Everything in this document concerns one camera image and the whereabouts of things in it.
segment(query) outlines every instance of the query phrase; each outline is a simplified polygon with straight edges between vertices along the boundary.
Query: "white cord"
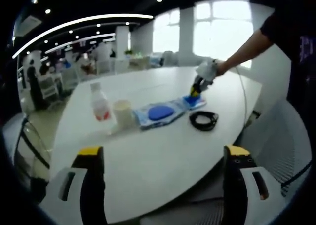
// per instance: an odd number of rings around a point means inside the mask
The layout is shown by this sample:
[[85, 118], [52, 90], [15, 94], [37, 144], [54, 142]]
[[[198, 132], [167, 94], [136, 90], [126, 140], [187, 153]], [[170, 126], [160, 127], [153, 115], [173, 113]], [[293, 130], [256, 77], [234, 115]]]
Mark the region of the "white cord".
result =
[[241, 78], [241, 74], [239, 72], [239, 69], [238, 67], [236, 66], [236, 70], [239, 74], [239, 78], [240, 78], [240, 82], [241, 82], [241, 86], [242, 86], [242, 89], [243, 89], [243, 96], [244, 96], [244, 103], [245, 103], [245, 117], [244, 117], [244, 124], [243, 124], [243, 127], [245, 128], [246, 127], [246, 124], [247, 124], [247, 96], [246, 96], [246, 90], [245, 90], [245, 87], [243, 85], [243, 82], [242, 82], [242, 78]]

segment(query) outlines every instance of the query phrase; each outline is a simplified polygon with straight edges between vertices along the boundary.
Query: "black cable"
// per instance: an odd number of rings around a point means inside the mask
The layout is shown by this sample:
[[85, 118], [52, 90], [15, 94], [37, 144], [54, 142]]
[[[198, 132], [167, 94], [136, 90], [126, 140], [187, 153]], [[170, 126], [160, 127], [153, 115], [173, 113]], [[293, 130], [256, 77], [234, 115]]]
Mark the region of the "black cable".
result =
[[[208, 118], [210, 120], [210, 122], [206, 123], [206, 124], [197, 123], [197, 118], [199, 116], [204, 116], [204, 117]], [[214, 114], [212, 112], [197, 111], [197, 112], [193, 112], [189, 116], [189, 119], [190, 119], [191, 125], [195, 129], [198, 129], [200, 131], [211, 131], [215, 127], [215, 124], [216, 124], [217, 119], [218, 119], [218, 114]]]
[[312, 161], [310, 161], [301, 171], [299, 171], [298, 173], [296, 173], [293, 177], [291, 177], [290, 179], [288, 179], [287, 181], [281, 183], [281, 187], [285, 187], [289, 184], [291, 184], [293, 181], [295, 181], [296, 179], [298, 179], [300, 176], [303, 175], [304, 172], [307, 171], [307, 169], [312, 165]]

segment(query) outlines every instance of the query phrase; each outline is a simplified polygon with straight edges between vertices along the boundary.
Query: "paper cup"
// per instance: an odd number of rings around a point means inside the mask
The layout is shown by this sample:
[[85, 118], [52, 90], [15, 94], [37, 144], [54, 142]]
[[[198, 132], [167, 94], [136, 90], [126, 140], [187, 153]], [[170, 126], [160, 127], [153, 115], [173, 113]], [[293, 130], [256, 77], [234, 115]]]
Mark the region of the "paper cup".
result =
[[133, 124], [132, 105], [128, 100], [114, 102], [113, 113], [120, 129], [128, 128]]

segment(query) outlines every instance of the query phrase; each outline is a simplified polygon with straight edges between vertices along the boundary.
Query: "ceiling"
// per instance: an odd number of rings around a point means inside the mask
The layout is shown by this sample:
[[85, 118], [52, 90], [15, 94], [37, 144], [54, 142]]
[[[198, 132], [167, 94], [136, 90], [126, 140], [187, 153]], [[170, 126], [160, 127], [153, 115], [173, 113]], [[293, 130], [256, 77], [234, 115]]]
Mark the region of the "ceiling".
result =
[[[31, 15], [39, 19], [41, 24], [23, 37], [17, 37], [14, 41], [14, 47], [11, 46], [11, 51], [13, 53], [16, 52], [29, 40], [50, 28], [79, 18], [113, 13], [136, 13], [156, 16], [176, 7], [191, 7], [197, 1], [201, 0], [163, 0], [161, 3], [157, 2], [157, 0], [38, 0], [37, 4], [33, 4], [31, 0], [29, 0], [22, 9], [20, 22]], [[250, 1], [275, 7], [282, 0]], [[51, 10], [49, 14], [45, 13], [47, 9]], [[21, 54], [25, 55], [26, 51], [32, 51], [34, 49], [40, 49], [45, 52], [53, 48], [56, 43], [63, 44], [76, 40], [75, 36], [77, 35], [79, 38], [84, 38], [96, 35], [97, 31], [101, 34], [114, 33], [118, 23], [125, 25], [125, 22], [130, 22], [130, 30], [133, 30], [135, 27], [149, 21], [148, 19], [142, 18], [109, 18], [86, 21], [62, 28], [45, 36], [44, 39], [40, 39], [30, 45]], [[96, 27], [98, 23], [102, 24], [100, 28]]]

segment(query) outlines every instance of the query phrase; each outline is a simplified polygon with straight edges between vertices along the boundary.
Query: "window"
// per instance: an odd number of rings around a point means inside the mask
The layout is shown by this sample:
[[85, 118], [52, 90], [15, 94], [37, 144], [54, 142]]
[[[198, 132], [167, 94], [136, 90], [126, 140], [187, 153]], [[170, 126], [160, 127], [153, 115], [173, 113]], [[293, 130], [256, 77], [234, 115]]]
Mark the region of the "window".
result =
[[[252, 33], [251, 9], [247, 1], [212, 1], [195, 6], [195, 55], [226, 60]], [[251, 60], [241, 65], [250, 68]]]
[[179, 51], [180, 10], [159, 15], [154, 20], [153, 52]]

